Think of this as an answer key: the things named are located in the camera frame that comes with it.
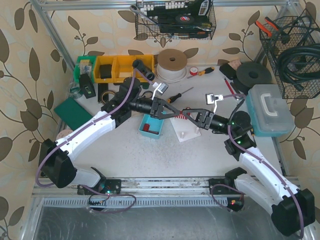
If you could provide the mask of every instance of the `red pliers handle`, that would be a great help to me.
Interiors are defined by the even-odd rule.
[[[266,33],[266,35],[267,35],[269,38],[272,37],[272,33],[271,33],[268,29],[266,29],[266,27],[263,26],[263,25],[261,24],[261,22],[259,22],[259,21],[257,20],[257,21],[255,21],[254,24],[255,24],[258,28],[260,28],[261,31],[263,31],[264,33]]]

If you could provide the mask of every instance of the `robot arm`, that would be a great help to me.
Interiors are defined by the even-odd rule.
[[[141,92],[140,81],[137,78],[133,81],[131,92],[126,102],[121,105],[117,111],[114,111],[115,108],[126,99],[132,84],[132,77],[124,80],[115,96],[88,122],[68,136],[58,139],[56,142],[50,139],[43,142],[40,150],[39,164],[47,158],[47,155],[54,148],[61,145],[61,147],[46,160],[41,168],[58,188],[75,184],[86,185],[94,190],[98,190],[100,186],[104,185],[104,176],[100,172],[94,168],[77,168],[74,166],[75,160],[77,156],[95,140],[129,119],[131,117],[131,111],[149,114],[156,119],[172,118],[180,114],[180,111],[175,107],[161,98],[154,97],[154,95],[152,99],[144,97],[138,98]],[[156,91],[160,94],[166,89],[166,86],[159,87],[161,85],[162,84],[158,84],[156,87]],[[164,108],[169,109],[172,113],[164,114]]]
[[[217,106],[217,101],[221,100],[223,100],[221,95],[211,93],[206,95],[207,104]],[[226,181],[230,183],[229,187],[235,187],[262,206],[271,215],[275,227],[285,236],[290,236],[299,231],[301,221],[304,227],[312,224],[315,221],[315,198],[313,194],[308,189],[300,190],[265,159],[256,144],[248,136],[247,132],[252,129],[248,113],[237,111],[231,114],[231,119],[227,119],[216,115],[216,109],[215,107],[214,112],[206,109],[184,109],[182,114],[199,128],[210,129],[214,134],[229,135],[233,141],[228,139],[224,142],[227,152],[250,170],[260,181],[260,183],[255,181],[245,170],[238,171],[236,168],[233,171],[236,174],[229,174],[232,179]],[[196,118],[193,119],[189,113],[197,113]],[[298,206],[292,195],[297,200],[302,216],[299,215]]]

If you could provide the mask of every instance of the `red tape roll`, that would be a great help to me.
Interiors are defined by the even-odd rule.
[[[198,74],[198,68],[196,68],[195,66],[192,66],[192,67],[190,68],[190,74],[191,74],[192,76],[197,75],[197,74]]]

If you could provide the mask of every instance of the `white table surface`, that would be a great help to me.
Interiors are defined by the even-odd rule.
[[[162,98],[167,99],[194,87],[172,105],[179,110],[185,107],[211,110],[212,105],[206,105],[206,93],[230,94],[223,76],[216,68],[210,74],[183,79],[177,84],[170,84]],[[109,84],[109,89],[118,88],[119,86]],[[102,106],[98,104],[97,97],[86,99],[82,96],[77,102],[93,116]],[[219,101],[216,114],[228,118],[236,105],[237,101],[233,97]],[[246,103],[240,110],[247,110]],[[180,143],[170,120],[166,119],[160,139],[148,138],[138,131],[142,117],[142,114],[134,113],[133,117],[118,128],[84,149],[74,164],[77,167],[95,167],[109,178],[224,176],[236,167],[244,168],[227,153],[224,144],[228,139],[226,135],[200,129],[200,137]],[[281,172],[272,138],[255,137],[255,140],[266,159]]]

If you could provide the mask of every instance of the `blue plastic container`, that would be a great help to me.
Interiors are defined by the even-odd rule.
[[[159,134],[154,134],[151,132],[143,131],[145,124],[150,125],[150,128],[149,128],[150,131],[155,131],[155,132],[158,132]],[[142,118],[142,122],[139,127],[139,132],[141,133],[142,136],[152,138],[152,139],[159,139],[163,124],[164,124],[163,119],[159,120],[159,119],[150,117],[150,115],[148,115],[148,114],[145,114]]]
[[[294,129],[293,117],[277,85],[254,85],[245,102],[257,137],[279,137]]]

